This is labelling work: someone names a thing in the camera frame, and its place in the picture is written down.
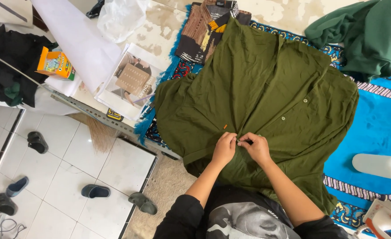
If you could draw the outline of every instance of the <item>white plastic bottle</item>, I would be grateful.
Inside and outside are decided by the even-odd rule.
[[[391,179],[391,156],[357,154],[352,164],[359,172]]]

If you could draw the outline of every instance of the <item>slipper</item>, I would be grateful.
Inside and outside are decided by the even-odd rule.
[[[37,131],[32,131],[27,134],[27,146],[33,148],[40,154],[44,154],[48,151],[48,144],[46,144],[42,134]]]
[[[29,184],[29,178],[23,177],[19,181],[8,185],[5,194],[7,197],[15,197]]]
[[[129,196],[128,201],[138,206],[141,212],[155,215],[157,206],[142,193],[133,193]]]
[[[82,196],[88,198],[108,197],[110,196],[110,189],[108,187],[98,186],[95,184],[88,184],[82,188],[80,193]]]
[[[17,213],[17,205],[5,193],[0,193],[0,213],[9,216]]]

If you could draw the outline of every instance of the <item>hand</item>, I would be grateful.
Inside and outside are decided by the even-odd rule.
[[[212,163],[224,167],[232,160],[235,154],[235,142],[237,141],[236,133],[225,132],[216,143],[213,152]]]
[[[245,140],[251,140],[253,144],[250,145]],[[269,146],[265,137],[249,132],[241,136],[240,142],[238,142],[237,145],[243,146],[250,154],[251,158],[261,167],[273,162],[269,155]]]

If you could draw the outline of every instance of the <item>green cloth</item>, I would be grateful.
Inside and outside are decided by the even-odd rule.
[[[342,72],[369,82],[391,76],[391,0],[371,0],[339,8],[310,24],[305,35],[316,47],[343,42]]]
[[[329,56],[300,41],[231,18],[198,75],[158,86],[154,105],[160,136],[198,177],[224,132],[260,134],[277,165],[330,214],[336,197],[322,182],[323,166],[351,126],[358,102],[357,85],[330,63]],[[218,179],[278,200],[242,147]]]
[[[20,94],[20,84],[17,82],[14,82],[11,87],[4,88],[4,94],[12,99],[11,103],[7,103],[8,106],[14,107],[18,106],[21,103],[21,100],[23,99]]]

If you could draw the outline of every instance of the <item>blue fringe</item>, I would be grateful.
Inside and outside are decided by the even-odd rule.
[[[188,17],[190,15],[191,4],[188,4],[185,7],[187,8],[187,16],[185,17],[185,20],[182,23],[181,29],[179,30],[178,35],[176,36],[176,41],[173,44],[171,51],[169,52],[169,59],[171,60],[172,63],[167,68],[167,70],[162,72],[160,74],[160,76],[157,78],[156,83],[158,83],[158,84],[169,80],[172,77],[173,73],[175,72],[176,68],[178,67],[179,57],[177,57],[175,55],[175,51],[176,51],[176,48],[178,47],[179,40],[181,40],[182,29],[184,29],[184,26],[187,23]],[[152,96],[150,98],[150,102],[154,101],[154,97],[155,96]],[[144,119],[141,122],[135,124],[135,130],[134,130],[135,134],[139,134],[138,140],[144,146],[145,146],[145,134],[147,133],[147,130],[151,125],[151,122],[153,121],[154,117],[156,116],[156,111],[154,110],[154,108],[149,109],[149,110],[151,110],[151,111],[145,115]]]

